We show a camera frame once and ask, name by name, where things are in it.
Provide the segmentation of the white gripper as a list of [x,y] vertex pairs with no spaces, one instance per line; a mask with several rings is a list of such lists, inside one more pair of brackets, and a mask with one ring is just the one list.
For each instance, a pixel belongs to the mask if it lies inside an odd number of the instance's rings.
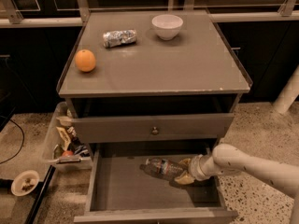
[[180,165],[188,167],[188,173],[183,173],[180,176],[175,178],[175,182],[180,185],[190,185],[194,182],[194,179],[197,181],[205,181],[210,178],[209,175],[205,175],[201,169],[201,159],[203,155],[200,154],[193,158],[186,158],[179,162]]

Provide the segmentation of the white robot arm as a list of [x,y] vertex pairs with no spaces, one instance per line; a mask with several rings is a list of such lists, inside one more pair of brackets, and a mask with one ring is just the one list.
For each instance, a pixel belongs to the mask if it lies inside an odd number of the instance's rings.
[[296,70],[275,102],[237,105],[226,136],[178,182],[217,176],[239,214],[231,224],[299,224],[298,95]]

